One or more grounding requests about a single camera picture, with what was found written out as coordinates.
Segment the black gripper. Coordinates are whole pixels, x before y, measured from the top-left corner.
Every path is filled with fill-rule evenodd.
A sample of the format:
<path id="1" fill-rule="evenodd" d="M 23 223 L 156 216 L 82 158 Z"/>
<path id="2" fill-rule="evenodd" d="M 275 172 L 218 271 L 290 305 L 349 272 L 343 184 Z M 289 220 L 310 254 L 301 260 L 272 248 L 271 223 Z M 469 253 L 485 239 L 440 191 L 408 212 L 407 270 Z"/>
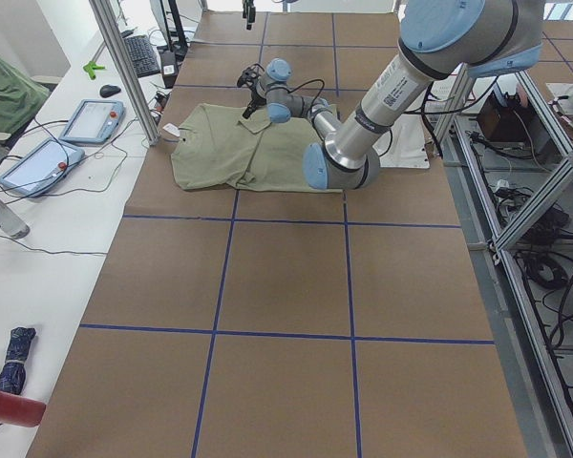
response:
<path id="1" fill-rule="evenodd" d="M 251 30 L 256 22 L 256 7 L 254 0 L 243 0 L 243 20 L 245 21 L 245 28 Z"/>
<path id="2" fill-rule="evenodd" d="M 237 80 L 237 87 L 246 87 L 249 89 L 251 96 L 250 103 L 246 106 L 242 114 L 244 119 L 249 119 L 256 112 L 256 106 L 264 106 L 266 104 L 265 98 L 260 95 L 257 89 L 260 78 L 264 72 L 265 69 L 261 64 L 252 64 L 243 69 Z"/>

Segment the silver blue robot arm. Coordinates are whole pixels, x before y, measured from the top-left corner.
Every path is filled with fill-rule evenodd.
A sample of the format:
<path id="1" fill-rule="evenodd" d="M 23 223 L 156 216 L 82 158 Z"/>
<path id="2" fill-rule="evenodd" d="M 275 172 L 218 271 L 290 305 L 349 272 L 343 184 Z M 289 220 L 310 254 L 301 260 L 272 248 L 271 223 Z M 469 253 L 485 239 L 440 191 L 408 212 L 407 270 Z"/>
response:
<path id="1" fill-rule="evenodd" d="M 303 172 L 318 190 L 358 189 L 378 175 L 373 146 L 430 85 L 460 64 L 472 78 L 516 73 L 541 56 L 542 1 L 410 1 L 400 23 L 398 53 L 345 122 L 320 97 L 297 95 L 287 82 L 289 64 L 273 59 L 248 67 L 237 85 L 251 91 L 244 111 L 266 107 L 274 123 L 305 118 L 320 142 L 307 146 Z"/>

